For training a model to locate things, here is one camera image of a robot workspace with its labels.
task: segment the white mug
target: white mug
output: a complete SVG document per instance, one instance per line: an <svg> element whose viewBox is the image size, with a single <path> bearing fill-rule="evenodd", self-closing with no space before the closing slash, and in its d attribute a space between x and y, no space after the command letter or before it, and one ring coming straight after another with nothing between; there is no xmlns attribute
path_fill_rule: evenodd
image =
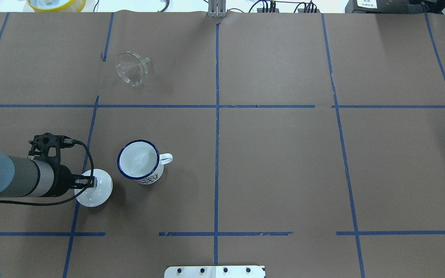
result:
<svg viewBox="0 0 445 278"><path fill-rule="evenodd" d="M171 153L159 155L159 150L151 142L135 140L121 149L118 155L118 169L127 178L141 185L150 185L161 177L164 164L171 161Z"/></svg>

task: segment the cable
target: cable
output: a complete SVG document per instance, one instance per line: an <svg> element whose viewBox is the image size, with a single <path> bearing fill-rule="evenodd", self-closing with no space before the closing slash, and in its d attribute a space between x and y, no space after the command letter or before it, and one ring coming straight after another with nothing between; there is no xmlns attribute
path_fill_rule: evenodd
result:
<svg viewBox="0 0 445 278"><path fill-rule="evenodd" d="M90 160L90 176L91 177L94 176L94 161L92 160L92 155L90 155L90 151L88 150L87 145L85 145L85 143L83 143L82 141L78 141L78 140L75 140L75 141L76 141L76 144L83 146L83 148L85 149L88 159ZM14 204L14 205L41 206L41 207L56 206L56 205L61 205L61 204L67 203L73 199L76 199L76 197L78 197L80 194L82 194L85 190L87 190L87 188L83 188L82 190L80 190L80 192L78 192L71 198L68 198L63 201L55 202L55 203L32 203L32 202L20 202L20 201L13 201L13 200L0 200L0 204Z"/></svg>
<svg viewBox="0 0 445 278"><path fill-rule="evenodd" d="M291 3L291 4L299 4L299 3L302 3L302 2L278 1L278 0L276 0L276 1L272 0L272 1L273 1L273 2L278 2L278 3Z"/></svg>
<svg viewBox="0 0 445 278"><path fill-rule="evenodd" d="M257 2L254 3L254 5L252 5L252 7L250 7L250 9L248 10L248 12L251 12L252 9L253 9L253 7L255 7L255 5L256 5L258 2L264 2L264 3L265 3L265 9L266 9L266 10L269 9L269 6L268 6L266 0L258 0Z"/></svg>
<svg viewBox="0 0 445 278"><path fill-rule="evenodd" d="M301 2L301 3L299 3L298 5L296 5L296 8L295 8L295 10L293 11L293 13L295 13L297 10L298 10L298 7L300 6L300 5L305 5L305 8L307 8L307 3L305 3L305 2Z"/></svg>
<svg viewBox="0 0 445 278"><path fill-rule="evenodd" d="M267 11L267 12L276 12L276 7L275 7L275 5L276 5L276 2L271 1L271 2L270 2L270 9L269 9L269 11Z"/></svg>
<svg viewBox="0 0 445 278"><path fill-rule="evenodd" d="M165 11L169 6L169 0L166 0L166 5L164 6L164 8L162 10L160 10L160 12Z"/></svg>
<svg viewBox="0 0 445 278"><path fill-rule="evenodd" d="M95 3L95 6L94 6L94 9L92 10L92 12L95 12L95 8L97 7L97 5L99 5L99 1L100 0L97 0L97 3Z"/></svg>
<svg viewBox="0 0 445 278"><path fill-rule="evenodd" d="M238 11L241 11L242 13L245 13L244 11L237 9L237 8L232 8L232 9L228 9L228 10L238 10Z"/></svg>

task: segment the white plate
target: white plate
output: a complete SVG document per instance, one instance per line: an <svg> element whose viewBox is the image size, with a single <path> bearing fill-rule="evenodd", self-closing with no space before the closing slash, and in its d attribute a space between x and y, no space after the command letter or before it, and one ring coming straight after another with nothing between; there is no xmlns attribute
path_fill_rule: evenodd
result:
<svg viewBox="0 0 445 278"><path fill-rule="evenodd" d="M90 176L90 170L82 175ZM106 171L94 169L94 176L97 178L97 187L88 188L76 198L82 206L97 207L103 204L113 192L113 179ZM81 189L75 189L75 194L80 191Z"/></svg>

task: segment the white label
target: white label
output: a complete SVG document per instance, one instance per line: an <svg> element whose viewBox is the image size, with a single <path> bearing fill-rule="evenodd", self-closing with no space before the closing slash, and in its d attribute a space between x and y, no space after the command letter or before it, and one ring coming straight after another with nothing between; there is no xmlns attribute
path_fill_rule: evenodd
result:
<svg viewBox="0 0 445 278"><path fill-rule="evenodd" d="M377 0L357 0L357 5L359 7L376 9L377 8Z"/></svg>

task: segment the mug handle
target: mug handle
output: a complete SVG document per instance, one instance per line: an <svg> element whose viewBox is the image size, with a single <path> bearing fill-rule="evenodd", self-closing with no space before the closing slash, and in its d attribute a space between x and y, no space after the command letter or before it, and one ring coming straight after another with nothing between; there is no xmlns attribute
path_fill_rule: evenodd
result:
<svg viewBox="0 0 445 278"><path fill-rule="evenodd" d="M171 161L173 161L173 155L171 153L163 153L159 155L159 163L162 165L168 164Z"/></svg>

